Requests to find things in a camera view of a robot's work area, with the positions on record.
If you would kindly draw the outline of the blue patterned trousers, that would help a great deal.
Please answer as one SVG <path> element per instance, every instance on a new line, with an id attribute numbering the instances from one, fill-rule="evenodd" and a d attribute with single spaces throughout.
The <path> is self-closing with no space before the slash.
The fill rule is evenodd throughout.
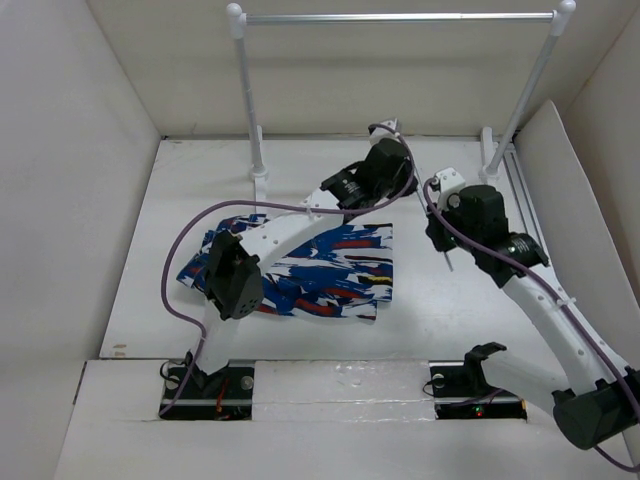
<path id="1" fill-rule="evenodd" d="M 261 313 L 374 321 L 393 297 L 393 225 L 346 224 L 325 231 L 262 276 Z"/>

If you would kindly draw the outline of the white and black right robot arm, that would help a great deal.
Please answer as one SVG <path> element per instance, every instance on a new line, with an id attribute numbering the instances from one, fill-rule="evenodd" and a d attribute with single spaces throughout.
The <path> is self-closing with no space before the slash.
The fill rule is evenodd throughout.
<path id="1" fill-rule="evenodd" d="M 526 233 L 510 230 L 502 194 L 489 185 L 449 190 L 430 179 L 427 236 L 439 252 L 460 248 L 528 317 L 550 348 L 555 375 L 490 342 L 465 354 L 462 381 L 473 393 L 502 388 L 552 416 L 581 450 L 639 424 L 639 372 L 594 330 L 560 285 L 549 258 Z"/>

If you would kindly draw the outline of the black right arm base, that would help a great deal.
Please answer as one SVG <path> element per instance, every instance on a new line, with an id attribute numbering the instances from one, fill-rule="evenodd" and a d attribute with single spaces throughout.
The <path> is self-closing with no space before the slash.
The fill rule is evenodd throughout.
<path id="1" fill-rule="evenodd" d="M 423 393 L 437 420 L 527 420 L 526 404 L 511 392 L 488 385 L 462 360 L 429 362 Z"/>

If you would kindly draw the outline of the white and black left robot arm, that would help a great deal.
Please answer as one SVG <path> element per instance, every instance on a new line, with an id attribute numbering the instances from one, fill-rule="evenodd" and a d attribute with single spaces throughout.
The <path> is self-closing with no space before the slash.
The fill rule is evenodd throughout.
<path id="1" fill-rule="evenodd" d="M 234 235 L 224 231 L 213 240 L 205 270 L 207 337 L 188 384 L 201 396 L 222 387 L 222 369 L 230 360 L 239 320 L 262 303 L 262 277 L 295 248 L 319 234 L 382 207 L 382 201 L 403 196 L 414 183 L 408 147 L 393 133 L 376 141 L 353 171 L 344 168 L 325 179 L 292 212 Z"/>

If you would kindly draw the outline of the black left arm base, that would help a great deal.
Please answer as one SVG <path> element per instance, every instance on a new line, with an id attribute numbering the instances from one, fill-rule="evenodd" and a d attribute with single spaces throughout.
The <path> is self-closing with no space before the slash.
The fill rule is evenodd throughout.
<path id="1" fill-rule="evenodd" d="M 160 376 L 164 380 L 158 412 L 161 419 L 244 421 L 252 418 L 254 364 L 229 364 L 203 378 L 203 387 L 190 378 L 178 395 L 186 373 L 186 365 L 165 362 L 161 366 Z"/>

